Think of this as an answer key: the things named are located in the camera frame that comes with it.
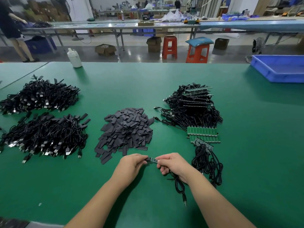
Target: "person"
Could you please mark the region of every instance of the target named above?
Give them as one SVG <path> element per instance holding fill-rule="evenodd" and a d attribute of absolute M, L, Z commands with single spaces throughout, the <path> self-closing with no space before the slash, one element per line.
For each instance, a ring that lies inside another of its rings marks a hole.
<path fill-rule="evenodd" d="M 147 155 L 137 153 L 124 156 L 114 170 L 112 177 L 64 228 L 103 227 L 116 199 L 135 179 L 140 168 L 147 164 L 145 161 L 147 157 Z M 157 168 L 163 175 L 168 174 L 171 170 L 189 185 L 210 228 L 255 227 L 178 153 L 165 154 L 156 159 L 158 160 Z"/>
<path fill-rule="evenodd" d="M 174 6 L 176 7 L 176 9 L 180 10 L 180 1 L 179 0 L 175 0 Z"/>
<path fill-rule="evenodd" d="M 18 18 L 13 14 L 11 9 L 7 7 L 2 1 L 0 1 L 0 29 L 7 39 L 9 39 L 18 55 L 21 57 L 23 62 L 38 62 L 39 59 L 33 59 L 31 52 L 29 51 L 27 45 L 24 42 L 25 37 L 17 29 L 17 26 L 13 22 L 13 19 L 27 24 L 27 22 L 21 18 Z"/>

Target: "orange stool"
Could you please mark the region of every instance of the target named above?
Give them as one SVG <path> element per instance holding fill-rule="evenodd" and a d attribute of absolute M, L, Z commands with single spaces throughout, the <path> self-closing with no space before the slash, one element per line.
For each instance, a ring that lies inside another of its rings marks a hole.
<path fill-rule="evenodd" d="M 210 44 L 213 44 L 214 42 L 211 39 L 205 37 L 190 39 L 186 42 L 190 45 L 186 63 L 207 63 L 208 55 L 209 55 L 209 47 Z M 195 48 L 195 52 L 193 55 L 190 55 L 192 47 Z M 207 49 L 206 56 L 202 55 L 203 49 Z"/>
<path fill-rule="evenodd" d="M 162 57 L 167 59 L 168 54 L 174 54 L 177 59 L 177 38 L 175 36 L 165 36 Z"/>

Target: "hand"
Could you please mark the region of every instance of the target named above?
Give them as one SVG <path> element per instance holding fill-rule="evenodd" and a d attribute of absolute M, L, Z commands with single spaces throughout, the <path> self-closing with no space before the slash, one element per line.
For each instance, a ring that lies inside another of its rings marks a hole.
<path fill-rule="evenodd" d="M 168 174 L 169 170 L 171 170 L 177 174 L 184 183 L 187 183 L 189 173 L 196 170 L 178 153 L 164 154 L 156 157 L 156 159 L 158 160 L 157 168 L 161 169 L 163 175 Z"/>
<path fill-rule="evenodd" d="M 142 165 L 146 165 L 147 155 L 138 153 L 124 156 L 116 166 L 111 180 L 115 181 L 124 190 L 138 175 Z"/>

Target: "red plastic stool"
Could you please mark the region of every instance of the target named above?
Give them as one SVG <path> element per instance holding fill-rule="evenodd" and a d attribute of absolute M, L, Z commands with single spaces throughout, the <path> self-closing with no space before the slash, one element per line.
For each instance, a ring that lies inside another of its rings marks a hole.
<path fill-rule="evenodd" d="M 190 55 L 191 48 L 192 46 L 190 45 L 189 50 L 188 50 L 188 55 L 186 59 L 186 63 L 207 63 L 208 61 L 208 54 L 209 54 L 209 44 L 204 44 L 204 45 L 199 45 L 195 48 L 195 52 L 193 55 Z M 203 56 L 202 55 L 202 50 L 207 49 L 207 55 Z"/>
<path fill-rule="evenodd" d="M 168 54 L 174 54 L 177 59 L 177 38 L 175 36 L 165 36 L 162 57 L 167 59 Z"/>

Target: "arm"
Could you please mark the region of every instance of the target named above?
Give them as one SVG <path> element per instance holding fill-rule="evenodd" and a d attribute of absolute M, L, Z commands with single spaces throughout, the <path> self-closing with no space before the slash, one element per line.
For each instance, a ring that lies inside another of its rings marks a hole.
<path fill-rule="evenodd" d="M 109 181 L 95 196 L 65 225 L 65 228 L 101 228 L 118 196 L 137 176 L 148 156 L 131 154 L 124 156 L 117 165 Z"/>
<path fill-rule="evenodd" d="M 171 170 L 189 185 L 209 228 L 255 227 L 178 153 L 165 154 L 156 159 L 163 175 Z"/>
<path fill-rule="evenodd" d="M 18 20 L 18 21 L 21 21 L 21 22 L 23 22 L 24 24 L 27 24 L 27 21 L 26 20 L 23 20 L 23 19 L 21 19 L 21 18 L 18 18 L 16 15 L 14 15 L 13 13 L 9 13 L 9 16 L 11 17 L 11 18 L 13 18 L 13 19 L 16 19 L 16 20 Z"/>

